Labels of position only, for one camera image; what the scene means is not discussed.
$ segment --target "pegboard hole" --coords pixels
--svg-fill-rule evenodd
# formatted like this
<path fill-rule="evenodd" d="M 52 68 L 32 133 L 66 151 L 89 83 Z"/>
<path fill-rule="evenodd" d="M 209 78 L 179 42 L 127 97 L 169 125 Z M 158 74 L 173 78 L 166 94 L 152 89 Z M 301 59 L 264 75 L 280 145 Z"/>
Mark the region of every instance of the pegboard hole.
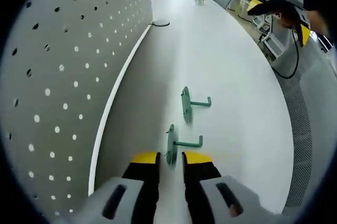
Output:
<path fill-rule="evenodd" d="M 14 99 L 13 100 L 13 106 L 17 107 L 19 105 L 19 99 Z"/>
<path fill-rule="evenodd" d="M 30 152 L 33 152 L 34 151 L 34 145 L 29 144 L 28 149 L 29 149 Z"/>
<path fill-rule="evenodd" d="M 35 116 L 34 116 L 34 121 L 35 121 L 36 123 L 39 123 L 39 122 L 40 122 L 40 116 L 39 116 L 39 115 L 35 115 Z"/>
<path fill-rule="evenodd" d="M 48 89 L 48 88 L 46 88 L 46 89 L 44 90 L 44 94 L 45 94 L 46 96 L 49 96 L 49 95 L 51 94 L 51 90 Z"/>

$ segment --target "green metal hook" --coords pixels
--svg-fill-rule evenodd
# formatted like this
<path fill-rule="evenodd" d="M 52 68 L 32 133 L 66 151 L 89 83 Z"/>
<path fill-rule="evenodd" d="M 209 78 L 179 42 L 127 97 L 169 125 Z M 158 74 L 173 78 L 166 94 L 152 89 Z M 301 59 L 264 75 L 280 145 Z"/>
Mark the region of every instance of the green metal hook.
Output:
<path fill-rule="evenodd" d="M 193 147 L 193 148 L 200 148 L 202 146 L 202 143 L 203 143 L 202 135 L 199 136 L 199 143 L 187 143 L 181 141 L 173 142 L 173 144 L 177 146 Z"/>
<path fill-rule="evenodd" d="M 191 101 L 190 92 L 187 87 L 185 87 L 181 93 L 181 100 L 183 103 L 183 114 L 186 123 L 192 122 L 192 105 L 206 106 L 210 107 L 212 105 L 211 97 L 207 97 L 207 103 L 204 102 L 194 102 Z"/>
<path fill-rule="evenodd" d="M 168 133 L 168 137 L 167 137 L 167 151 L 165 156 L 166 162 L 170 166 L 174 166 L 176 163 L 178 146 L 200 148 L 203 144 L 202 135 L 199 136 L 199 143 L 187 143 L 178 141 L 178 137 L 174 132 L 174 124 L 171 124 L 169 130 L 166 133 Z"/>

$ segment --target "cable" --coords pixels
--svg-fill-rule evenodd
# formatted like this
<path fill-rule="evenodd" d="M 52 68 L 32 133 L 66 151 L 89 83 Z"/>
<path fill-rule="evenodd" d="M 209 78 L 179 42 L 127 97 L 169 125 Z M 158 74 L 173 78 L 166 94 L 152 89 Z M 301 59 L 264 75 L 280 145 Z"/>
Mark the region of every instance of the cable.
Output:
<path fill-rule="evenodd" d="M 274 69 L 274 68 L 272 67 L 273 71 L 274 71 L 277 75 L 279 75 L 279 77 L 284 78 L 284 79 L 290 79 L 290 78 L 292 78 L 292 77 L 295 75 L 295 73 L 296 73 L 296 71 L 297 71 L 297 68 L 299 67 L 300 55 L 299 55 L 299 48 L 297 47 L 297 44 L 296 44 L 296 39 L 295 39 L 295 35 L 294 35 L 294 30 L 292 31 L 292 35 L 293 35 L 293 39 L 294 39 L 294 42 L 295 42 L 296 53 L 297 53 L 297 60 L 296 60 L 296 66 L 295 66 L 294 72 L 293 72 L 290 76 L 284 76 L 284 75 L 281 75 L 276 69 Z"/>
<path fill-rule="evenodd" d="M 163 25 L 156 25 L 154 23 L 151 23 L 150 25 L 154 25 L 154 26 L 157 26 L 157 27 L 164 27 L 164 26 L 170 25 L 170 22 L 168 22 L 167 24 L 163 24 Z"/>

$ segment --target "white pegboard wall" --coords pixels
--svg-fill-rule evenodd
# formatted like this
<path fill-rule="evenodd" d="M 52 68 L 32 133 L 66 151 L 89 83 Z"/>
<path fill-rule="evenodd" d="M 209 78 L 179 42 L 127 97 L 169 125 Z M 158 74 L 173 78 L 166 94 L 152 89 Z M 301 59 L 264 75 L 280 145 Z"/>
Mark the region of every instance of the white pegboard wall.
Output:
<path fill-rule="evenodd" d="M 0 64 L 2 140 L 48 220 L 86 199 L 106 101 L 151 21 L 151 0 L 27 0 L 14 23 Z"/>

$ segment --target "desk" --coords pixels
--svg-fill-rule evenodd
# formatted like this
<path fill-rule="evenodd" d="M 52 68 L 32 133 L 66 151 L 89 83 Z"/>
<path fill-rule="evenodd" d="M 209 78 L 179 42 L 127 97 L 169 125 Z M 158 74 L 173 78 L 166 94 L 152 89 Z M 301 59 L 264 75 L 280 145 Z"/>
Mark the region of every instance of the desk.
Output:
<path fill-rule="evenodd" d="M 264 55 L 239 23 L 212 0 L 152 0 L 154 20 L 117 92 L 98 156 L 96 186 L 121 176 L 132 156 L 162 153 L 160 198 L 154 223 L 189 222 L 181 152 L 175 169 L 165 162 L 172 123 L 179 140 L 198 142 L 222 175 L 256 192 L 267 210 L 280 213 L 293 170 L 293 137 L 279 83 Z M 210 108 L 193 108 L 183 119 L 180 94 L 212 98 Z"/>

